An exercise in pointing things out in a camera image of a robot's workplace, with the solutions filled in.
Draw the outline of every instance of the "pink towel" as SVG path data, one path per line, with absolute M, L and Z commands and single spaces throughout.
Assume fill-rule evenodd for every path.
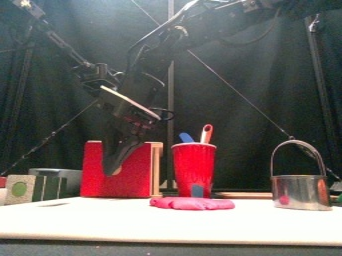
M 149 205 L 164 209 L 176 210 L 221 210 L 233 209 L 235 205 L 228 199 L 209 199 L 197 197 L 164 197 L 152 198 Z

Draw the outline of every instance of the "red block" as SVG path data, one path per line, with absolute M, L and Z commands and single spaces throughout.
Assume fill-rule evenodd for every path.
M 161 143 L 144 143 L 125 159 L 113 175 L 105 176 L 101 166 L 101 142 L 88 141 L 84 148 L 80 196 L 151 197 L 155 193 L 153 186 L 159 186 L 159 173 L 155 173 L 156 171 L 159 172 L 159 166 L 153 166 L 153 150 L 156 145 L 157 152 L 160 152 Z M 155 184 L 153 175 L 157 175 L 157 184 Z

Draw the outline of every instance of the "metal bucket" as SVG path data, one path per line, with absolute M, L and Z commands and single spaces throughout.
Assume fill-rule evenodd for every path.
M 296 144 L 308 150 L 316 160 L 320 175 L 272 175 L 272 159 L 275 152 L 287 144 Z M 280 143 L 271 155 L 270 171 L 275 207 L 312 211 L 331 210 L 326 167 L 316 149 L 310 144 L 299 140 L 288 140 Z

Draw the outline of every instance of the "red cup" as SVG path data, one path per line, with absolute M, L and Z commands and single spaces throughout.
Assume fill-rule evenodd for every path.
M 192 142 L 171 149 L 179 196 L 209 198 L 216 146 Z

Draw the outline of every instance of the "black cable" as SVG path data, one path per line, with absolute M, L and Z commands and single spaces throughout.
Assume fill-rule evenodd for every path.
M 247 46 L 258 41 L 260 41 L 267 35 L 268 33 L 272 31 L 274 27 L 275 27 L 275 24 L 276 24 L 276 18 L 279 16 L 279 12 L 280 12 L 280 8 L 278 8 L 276 12 L 275 12 L 275 15 L 274 15 L 274 18 L 272 18 L 272 23 L 271 23 L 271 26 L 267 28 L 267 30 L 254 39 L 251 39 L 250 41 L 247 42 L 240 42 L 240 43 L 236 43 L 236 42 L 231 42 L 228 40 L 224 40 L 224 39 L 219 39 L 219 43 L 224 46 L 228 46 L 228 47 L 239 47 L 239 46 Z
M 97 103 L 97 99 L 91 102 L 91 104 L 64 123 L 57 130 L 54 130 L 48 137 L 45 137 L 40 143 L 33 146 L 29 151 L 21 155 L 21 157 L 17 159 L 17 161 L 1 172 L 0 176 L 4 176 L 16 166 L 21 161 L 24 161 L 28 156 L 34 153 L 48 142 L 49 140 L 57 135 L 57 133 L 70 124 L 70 122 Z

